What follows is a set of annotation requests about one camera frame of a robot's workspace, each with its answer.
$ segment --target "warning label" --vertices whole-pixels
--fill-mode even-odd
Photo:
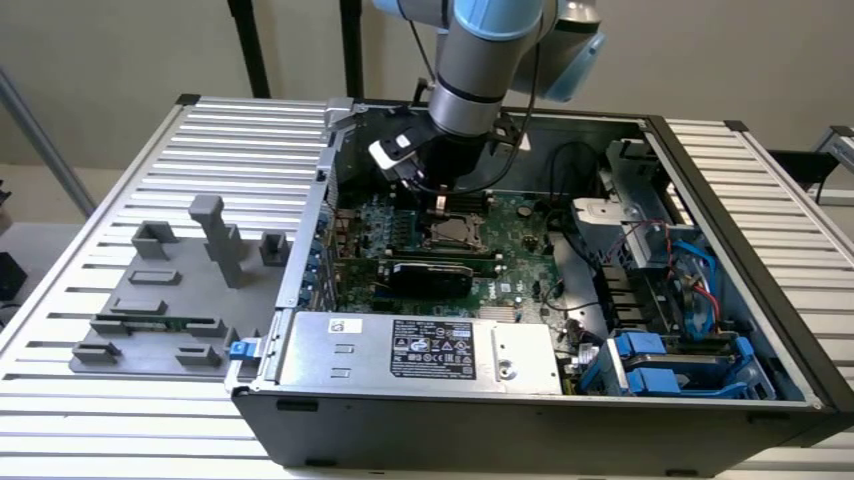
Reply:
[[[395,320],[391,374],[405,378],[475,380],[471,323]]]

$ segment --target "capacitor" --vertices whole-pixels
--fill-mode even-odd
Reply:
[[[519,216],[519,218],[529,218],[531,215],[533,215],[533,209],[521,205],[519,208],[516,208],[516,215]]]

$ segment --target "slotted aluminum platform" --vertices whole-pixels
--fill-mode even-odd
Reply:
[[[0,476],[377,478],[368,472],[282,470],[266,459],[220,382],[76,375],[66,366],[70,346],[88,331],[89,315],[100,311],[133,256],[129,238],[144,219],[168,219],[177,235],[200,237],[185,208],[194,194],[220,193],[224,218],[238,224],[244,237],[257,238],[264,229],[294,231],[312,167],[325,146],[325,108],[322,103],[201,98],[194,106],[176,106],[169,112],[0,335]],[[672,121],[672,126],[715,179],[713,187],[763,258],[773,262],[769,266],[806,309],[814,331],[823,342],[840,342],[824,343],[824,348],[842,355],[851,318],[846,322],[844,315],[827,308],[842,296],[838,292],[846,292],[844,284],[822,283],[850,278],[844,267],[836,268],[840,263],[832,263],[844,258],[830,248],[838,240],[828,239],[827,227],[810,227],[815,213],[780,182],[768,180],[775,178],[772,166],[751,139],[720,123]],[[760,183],[727,181],[725,174],[733,172],[748,172],[751,181]],[[765,229],[769,216],[801,230]],[[799,236],[787,238],[789,233]],[[799,251],[819,255],[827,267],[792,265]],[[822,275],[828,272],[840,277]],[[814,304],[804,291],[827,292],[830,297]],[[844,368],[846,357],[834,358]],[[836,480],[851,478],[852,472],[854,433],[842,433],[811,449],[771,449],[719,478]],[[388,472],[384,477],[519,475]]]

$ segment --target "robotic arm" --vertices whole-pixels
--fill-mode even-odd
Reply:
[[[427,112],[395,111],[391,128],[369,152],[388,180],[421,192],[453,194],[456,179],[475,169],[488,142],[513,145],[507,166],[517,153],[524,131],[500,116],[507,91],[553,101],[571,99],[604,42],[600,20],[592,2],[373,3],[405,20],[447,29],[447,34]]]

